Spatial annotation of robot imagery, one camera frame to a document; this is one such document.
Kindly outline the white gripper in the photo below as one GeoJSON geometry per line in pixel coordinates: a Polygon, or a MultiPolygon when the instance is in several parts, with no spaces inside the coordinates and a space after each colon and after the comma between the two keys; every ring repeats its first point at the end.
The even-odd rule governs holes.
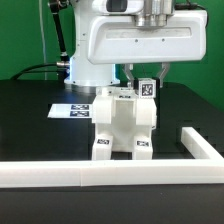
{"type": "Polygon", "coordinates": [[[127,86],[137,79],[128,63],[163,62],[160,87],[169,62],[194,61],[206,52],[207,12],[176,10],[172,0],[93,0],[87,57],[93,64],[124,64],[127,86]]]}

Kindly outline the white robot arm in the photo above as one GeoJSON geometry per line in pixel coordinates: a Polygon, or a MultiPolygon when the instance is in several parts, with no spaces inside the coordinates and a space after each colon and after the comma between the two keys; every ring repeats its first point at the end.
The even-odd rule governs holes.
{"type": "Polygon", "coordinates": [[[175,0],[70,0],[76,50],[65,83],[116,85],[115,66],[196,61],[206,52],[208,13],[175,0]]]}

